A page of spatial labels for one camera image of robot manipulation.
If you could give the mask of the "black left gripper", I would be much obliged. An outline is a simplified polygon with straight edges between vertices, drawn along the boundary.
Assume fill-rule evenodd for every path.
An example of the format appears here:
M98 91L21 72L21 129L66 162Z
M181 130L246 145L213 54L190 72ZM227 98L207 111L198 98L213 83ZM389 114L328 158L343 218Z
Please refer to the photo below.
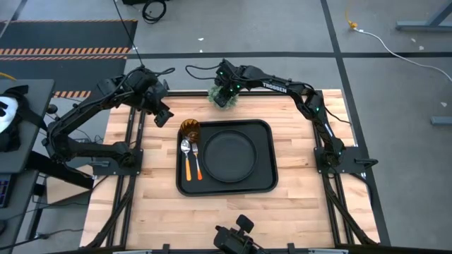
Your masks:
M167 86L156 84L148 88L145 97L148 101L147 109L152 114L156 114L154 118L155 125L162 128L168 119L174 116L169 107L162 102L162 99L168 95Z

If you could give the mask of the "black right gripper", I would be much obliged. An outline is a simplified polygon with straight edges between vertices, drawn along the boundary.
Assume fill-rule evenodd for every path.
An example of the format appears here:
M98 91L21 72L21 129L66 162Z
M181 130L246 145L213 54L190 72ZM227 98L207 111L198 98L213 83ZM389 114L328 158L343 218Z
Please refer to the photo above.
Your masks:
M227 104L234 104L234 95L246 88L246 81L242 74L246 70L246 66L234 66L227 59L223 59L216 71L215 84L220 88L218 94L214 96L214 102L219 107Z

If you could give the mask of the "amber faceted cup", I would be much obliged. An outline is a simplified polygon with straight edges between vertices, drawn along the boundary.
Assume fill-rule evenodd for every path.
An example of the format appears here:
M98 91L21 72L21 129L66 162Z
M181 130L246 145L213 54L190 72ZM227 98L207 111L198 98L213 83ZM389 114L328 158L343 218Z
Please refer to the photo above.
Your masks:
M196 119L186 119L181 123L180 131L190 143L197 143L200 138L201 125Z

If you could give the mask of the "spoon with orange handle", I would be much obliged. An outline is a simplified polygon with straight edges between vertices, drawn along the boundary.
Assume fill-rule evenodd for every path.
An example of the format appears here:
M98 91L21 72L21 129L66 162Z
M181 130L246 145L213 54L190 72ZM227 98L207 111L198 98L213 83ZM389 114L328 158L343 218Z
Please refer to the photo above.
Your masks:
M187 139L183 139L180 145L181 151L185 154L185 172L186 172L186 180L191 181L191 167L189 161L189 152L191 151L191 145Z

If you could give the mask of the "fork with orange handle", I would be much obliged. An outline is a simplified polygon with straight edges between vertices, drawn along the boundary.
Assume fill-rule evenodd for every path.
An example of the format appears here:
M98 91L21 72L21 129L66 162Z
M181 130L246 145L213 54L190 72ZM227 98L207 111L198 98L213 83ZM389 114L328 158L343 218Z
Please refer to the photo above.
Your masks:
M201 168L200 168L200 166L199 166L199 160L198 160L198 146L197 146L196 143L192 143L191 146L192 146L193 154L194 154L195 160L196 160L197 179L198 179L199 181L202 181L202 180L203 180L203 175L202 175L202 173L201 173Z

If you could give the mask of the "black round plate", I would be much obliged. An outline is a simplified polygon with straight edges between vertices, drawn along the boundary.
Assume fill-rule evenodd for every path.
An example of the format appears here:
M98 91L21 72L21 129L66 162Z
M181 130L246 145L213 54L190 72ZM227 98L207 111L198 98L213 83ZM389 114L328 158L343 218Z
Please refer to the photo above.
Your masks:
M232 129L210 136L201 155L205 170L223 183L236 183L250 176L258 159L251 138Z

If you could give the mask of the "black rectangular tray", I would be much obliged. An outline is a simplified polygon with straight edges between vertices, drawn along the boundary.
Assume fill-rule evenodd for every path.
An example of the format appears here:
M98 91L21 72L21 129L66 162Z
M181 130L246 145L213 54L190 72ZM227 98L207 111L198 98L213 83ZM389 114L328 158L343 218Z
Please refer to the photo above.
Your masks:
M258 159L250 176L236 183L223 183L215 180L204 168L202 150L210 136L224 130L241 131L254 142ZM198 146L198 160L203 180L197 179L196 160L193 152L189 152L191 181L186 180L185 154L177 148L176 187L185 196L235 195L247 193L265 193L273 190L278 184L278 167L271 127L260 119L204 121Z

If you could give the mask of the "black mat with hazard stripes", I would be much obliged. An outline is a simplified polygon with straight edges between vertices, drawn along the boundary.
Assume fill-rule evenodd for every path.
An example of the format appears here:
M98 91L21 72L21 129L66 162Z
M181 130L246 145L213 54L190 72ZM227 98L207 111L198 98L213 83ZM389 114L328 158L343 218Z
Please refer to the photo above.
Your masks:
M88 97L100 80L121 75L138 22L0 21L0 78L52 79L55 97Z

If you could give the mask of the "dark grey desk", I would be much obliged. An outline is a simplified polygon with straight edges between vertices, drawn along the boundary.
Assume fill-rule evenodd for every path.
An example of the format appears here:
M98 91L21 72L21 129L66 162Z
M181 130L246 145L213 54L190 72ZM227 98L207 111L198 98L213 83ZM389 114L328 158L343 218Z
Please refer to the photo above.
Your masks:
M49 106L54 89L52 79L43 80L0 80L0 94L10 87L28 85L26 98L29 110L25 119L18 125L20 130L20 147L12 152L0 152L0 174L18 174L25 169L28 157L39 131L47 130L44 115Z

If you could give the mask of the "black bag with white print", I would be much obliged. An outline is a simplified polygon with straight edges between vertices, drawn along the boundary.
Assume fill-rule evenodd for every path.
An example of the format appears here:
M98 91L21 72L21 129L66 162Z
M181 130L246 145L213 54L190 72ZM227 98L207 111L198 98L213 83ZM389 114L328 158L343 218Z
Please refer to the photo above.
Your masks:
M12 152L20 147L18 125L29 110L28 89L28 85L20 85L0 94L0 152Z

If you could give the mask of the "grey table leg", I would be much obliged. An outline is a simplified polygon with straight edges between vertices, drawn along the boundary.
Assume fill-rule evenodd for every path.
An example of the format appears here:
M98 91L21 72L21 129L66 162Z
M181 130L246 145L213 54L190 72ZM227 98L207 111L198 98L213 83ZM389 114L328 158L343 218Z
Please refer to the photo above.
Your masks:
M444 20L452 14L452 0L444 4L428 20L423 21L397 21L396 30L411 30L425 32L452 32L452 23L445 23Z

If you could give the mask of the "black aluminium table frame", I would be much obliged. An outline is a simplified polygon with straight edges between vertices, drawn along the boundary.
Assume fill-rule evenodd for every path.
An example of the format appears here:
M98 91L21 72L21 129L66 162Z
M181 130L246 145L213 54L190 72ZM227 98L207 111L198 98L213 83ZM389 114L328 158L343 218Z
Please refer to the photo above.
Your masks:
M122 140L128 122L142 135L143 168L136 179L128 249L211 249L218 226L232 227L239 215L253 223L251 233L264 248L327 248L335 243L331 211L316 170L314 129L284 95L242 95L227 111L216 109L204 91L173 91L165 99L174 116L158 128L143 123L126 106L109 115L106 143ZM278 167L277 186L267 193L186 197L176 187L177 133L185 119L223 121L260 119L271 128Z

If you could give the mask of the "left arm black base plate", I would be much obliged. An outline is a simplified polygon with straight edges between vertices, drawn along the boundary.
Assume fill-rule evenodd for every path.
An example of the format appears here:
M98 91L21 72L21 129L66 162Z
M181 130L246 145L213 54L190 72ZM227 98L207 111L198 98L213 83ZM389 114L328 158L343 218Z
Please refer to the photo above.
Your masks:
M141 173L143 150L132 149L124 155L117 157L96 158L90 163L94 175L98 176L136 176Z

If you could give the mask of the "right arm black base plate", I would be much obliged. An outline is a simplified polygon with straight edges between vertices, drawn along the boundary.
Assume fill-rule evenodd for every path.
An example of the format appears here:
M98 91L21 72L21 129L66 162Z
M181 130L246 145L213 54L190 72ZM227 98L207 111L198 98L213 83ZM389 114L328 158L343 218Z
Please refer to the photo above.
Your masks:
M338 166L331 166L326 161L325 154L323 147L314 148L316 167L320 174L361 174L379 163L377 159L363 158L358 147L346 147Z

